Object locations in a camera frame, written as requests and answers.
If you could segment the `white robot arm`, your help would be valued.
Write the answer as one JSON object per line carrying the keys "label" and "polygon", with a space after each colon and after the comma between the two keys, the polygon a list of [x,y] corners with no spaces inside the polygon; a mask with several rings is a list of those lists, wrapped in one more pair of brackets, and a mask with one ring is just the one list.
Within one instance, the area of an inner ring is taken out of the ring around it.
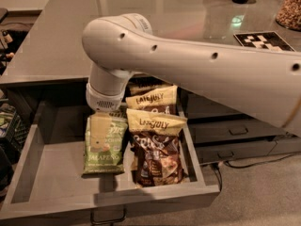
{"label": "white robot arm", "polygon": [[301,137],[301,54],[153,36],[139,14],[102,17],[84,29],[92,60],[87,104],[119,108],[126,85],[144,73]]}

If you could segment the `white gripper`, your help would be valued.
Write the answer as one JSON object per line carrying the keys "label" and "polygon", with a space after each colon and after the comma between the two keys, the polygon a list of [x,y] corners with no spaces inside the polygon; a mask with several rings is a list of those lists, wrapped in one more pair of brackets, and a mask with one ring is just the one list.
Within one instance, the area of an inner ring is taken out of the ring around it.
{"label": "white gripper", "polygon": [[[86,99],[94,111],[111,112],[119,109],[124,93],[104,95],[87,83]],[[112,118],[109,115],[92,115],[90,117],[90,146],[93,152],[106,152],[110,146],[105,142],[109,135]]]}

